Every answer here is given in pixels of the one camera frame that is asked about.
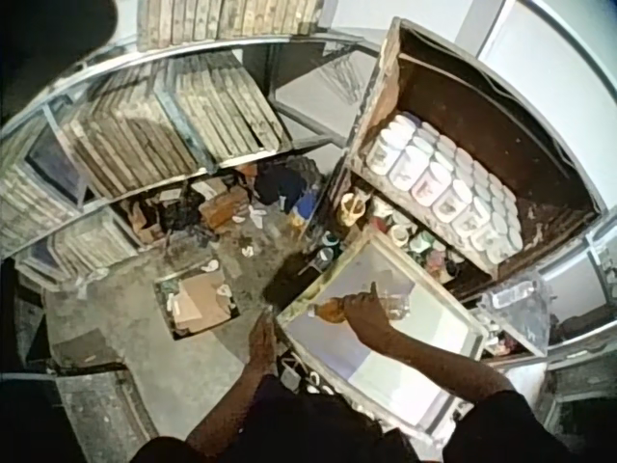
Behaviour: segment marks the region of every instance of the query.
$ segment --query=dark shirt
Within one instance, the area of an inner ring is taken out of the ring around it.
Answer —
[[[182,441],[156,438],[133,462],[202,462],[202,455]],[[222,462],[369,462],[419,461],[398,430],[357,413],[342,398],[295,395],[273,377],[264,379],[242,432]],[[568,450],[533,416],[524,397],[501,392],[477,404],[458,424],[443,450],[451,462],[569,462]]]

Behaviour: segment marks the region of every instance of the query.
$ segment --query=person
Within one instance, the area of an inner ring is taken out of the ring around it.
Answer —
[[[446,463],[575,461],[535,420],[505,376],[390,326],[374,284],[368,293],[345,297],[343,310],[366,346],[417,369],[474,404],[443,449]],[[379,424],[354,411],[341,397],[295,395],[285,388],[273,375],[271,313],[259,318],[249,344],[250,361],[239,379],[186,441],[156,438],[138,451],[134,462],[419,461],[400,431],[384,434]]]

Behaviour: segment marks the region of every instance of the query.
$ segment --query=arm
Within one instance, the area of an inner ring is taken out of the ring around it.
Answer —
[[[264,375],[273,372],[275,334],[272,311],[263,313],[249,336],[251,360],[212,411],[191,431],[186,443],[209,458],[225,451],[237,436]]]
[[[514,390],[510,381],[494,369],[468,357],[414,340],[392,328],[374,283],[370,293],[347,296],[343,310],[363,344],[417,369],[463,400],[477,403],[500,391]]]

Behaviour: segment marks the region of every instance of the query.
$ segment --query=concrete floor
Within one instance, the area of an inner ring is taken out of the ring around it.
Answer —
[[[150,417],[162,435],[184,438],[214,407],[248,359],[248,334],[268,305],[264,289],[297,243],[280,233],[284,216],[269,212],[264,231],[247,220],[214,249],[192,238],[147,251],[75,292],[47,293],[45,310],[54,359],[67,367],[120,361],[131,371]],[[250,239],[255,256],[241,246]],[[154,282],[212,258],[220,261],[240,316],[191,338],[174,340],[161,314]]]

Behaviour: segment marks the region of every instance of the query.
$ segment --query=hand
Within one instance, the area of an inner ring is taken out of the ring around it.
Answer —
[[[377,352],[384,352],[397,331],[389,324],[375,282],[371,284],[370,292],[345,296],[342,305],[345,318],[360,342]]]
[[[247,369],[260,375],[274,373],[276,361],[274,315],[268,308],[259,316],[249,334],[250,360]]]

